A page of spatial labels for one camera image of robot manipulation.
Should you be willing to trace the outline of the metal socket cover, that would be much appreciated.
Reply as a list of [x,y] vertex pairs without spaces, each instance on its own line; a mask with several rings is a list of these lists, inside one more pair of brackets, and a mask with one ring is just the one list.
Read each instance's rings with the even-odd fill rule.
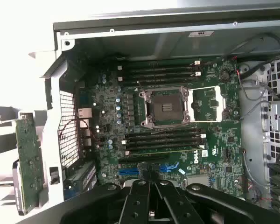
[[221,122],[226,100],[218,85],[188,90],[187,109],[191,122]]

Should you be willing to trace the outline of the green motherboard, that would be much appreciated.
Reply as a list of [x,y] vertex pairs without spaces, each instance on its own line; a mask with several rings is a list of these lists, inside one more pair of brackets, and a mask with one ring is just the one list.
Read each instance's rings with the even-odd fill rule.
[[[173,140],[173,141],[140,141],[129,142],[122,145],[125,134],[151,133],[164,129],[149,129],[142,127],[140,122],[145,118],[144,100],[138,96],[137,86],[122,86],[118,76],[126,75],[117,70],[118,65],[129,63],[106,62],[95,63],[89,66],[82,79],[79,90],[80,108],[92,108],[92,118],[89,118],[89,130],[91,132],[91,147],[97,167],[98,182],[103,184],[113,182],[120,186],[139,175],[118,175],[118,170],[123,168],[138,167],[139,164],[147,164],[151,168],[154,164],[172,165],[179,162],[179,166],[171,172],[159,172],[160,178],[172,180],[182,188],[187,186],[187,177],[190,175],[208,175],[210,187],[226,194],[239,197],[247,192],[244,177],[243,152],[241,147],[241,123],[239,108],[239,91],[235,60],[222,60],[214,63],[210,58],[188,58],[158,60],[168,63],[193,63],[201,61],[203,73],[198,82],[188,84],[167,84],[155,86],[143,86],[144,89],[184,86],[189,89],[218,85],[221,94],[226,100],[221,122],[196,123],[189,125],[204,129],[207,135],[204,139]],[[227,71],[230,74],[229,82],[221,82],[219,74]],[[163,161],[148,161],[140,163],[118,164],[118,159],[125,158],[126,146],[141,146],[162,144],[166,142],[204,141],[205,149],[201,151],[150,154],[168,155]]]

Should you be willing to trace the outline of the CPU socket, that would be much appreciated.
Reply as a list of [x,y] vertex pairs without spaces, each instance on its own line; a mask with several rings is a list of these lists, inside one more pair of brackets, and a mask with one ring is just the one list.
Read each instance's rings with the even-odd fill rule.
[[145,118],[140,125],[149,129],[174,128],[195,121],[193,97],[184,86],[152,88],[139,92]]

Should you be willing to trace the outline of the long black expansion slot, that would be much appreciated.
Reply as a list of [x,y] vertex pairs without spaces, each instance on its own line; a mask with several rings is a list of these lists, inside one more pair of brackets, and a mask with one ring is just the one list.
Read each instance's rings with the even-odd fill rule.
[[168,155],[148,155],[148,156],[132,156],[118,159],[118,164],[140,163],[148,161],[163,161],[169,158]]

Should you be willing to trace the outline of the grey PC case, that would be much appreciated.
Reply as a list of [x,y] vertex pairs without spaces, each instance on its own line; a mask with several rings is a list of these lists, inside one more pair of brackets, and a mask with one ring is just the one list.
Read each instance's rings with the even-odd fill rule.
[[[89,66],[188,58],[236,61],[247,186],[247,192],[236,198],[265,209],[267,224],[280,224],[280,213],[271,207],[268,168],[280,163],[268,161],[262,118],[271,103],[265,93],[274,94],[267,85],[267,71],[280,60],[280,1],[107,14],[88,21],[56,22],[53,33],[55,57],[44,73],[48,118],[42,146],[52,207],[28,218],[27,224],[60,224],[76,205],[98,199],[101,186],[115,184],[98,182],[96,159],[83,146],[78,101]],[[116,185],[130,187],[136,179]],[[74,183],[79,193],[65,201],[64,186]],[[168,218],[157,217],[150,195],[147,224],[171,224]]]

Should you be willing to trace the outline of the blue case latch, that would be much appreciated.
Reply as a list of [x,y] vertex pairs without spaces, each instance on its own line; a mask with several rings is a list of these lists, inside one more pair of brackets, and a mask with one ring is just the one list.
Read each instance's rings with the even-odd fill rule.
[[79,193],[79,188],[77,187],[77,185],[74,183],[74,184],[66,184],[64,186],[64,189],[63,189],[63,197],[64,197],[64,200],[68,200],[72,197],[75,197],[76,195],[78,195]]

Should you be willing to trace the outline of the large silver port block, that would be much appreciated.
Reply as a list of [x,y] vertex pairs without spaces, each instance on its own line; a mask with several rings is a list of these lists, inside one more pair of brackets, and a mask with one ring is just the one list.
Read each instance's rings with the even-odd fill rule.
[[92,108],[79,108],[78,117],[80,119],[89,119],[92,118]]

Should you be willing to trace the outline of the perforated metal disk bay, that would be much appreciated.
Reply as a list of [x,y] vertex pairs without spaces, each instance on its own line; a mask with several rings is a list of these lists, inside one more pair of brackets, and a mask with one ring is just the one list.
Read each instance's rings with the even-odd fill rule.
[[263,112],[264,141],[267,142],[266,153],[270,155],[269,162],[280,163],[280,60],[270,64],[266,81],[273,91],[265,93],[265,99],[270,101],[267,112]]

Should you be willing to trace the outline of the silver chipset heat sink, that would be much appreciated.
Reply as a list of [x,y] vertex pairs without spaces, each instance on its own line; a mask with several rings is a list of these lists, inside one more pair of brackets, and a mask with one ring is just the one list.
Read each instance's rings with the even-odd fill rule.
[[209,187],[210,181],[208,175],[190,175],[187,177],[187,187],[197,183]]

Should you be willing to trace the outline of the blue expansion slot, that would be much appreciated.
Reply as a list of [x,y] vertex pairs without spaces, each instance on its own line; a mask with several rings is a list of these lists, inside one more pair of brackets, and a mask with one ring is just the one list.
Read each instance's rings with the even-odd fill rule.
[[[176,162],[175,164],[168,165],[168,164],[163,164],[163,165],[157,165],[154,164],[152,166],[153,170],[163,172],[163,173],[168,173],[171,172],[173,169],[176,169],[179,166],[179,162]],[[118,175],[120,176],[125,176],[125,175],[138,175],[140,172],[140,168],[123,168],[118,170]]]

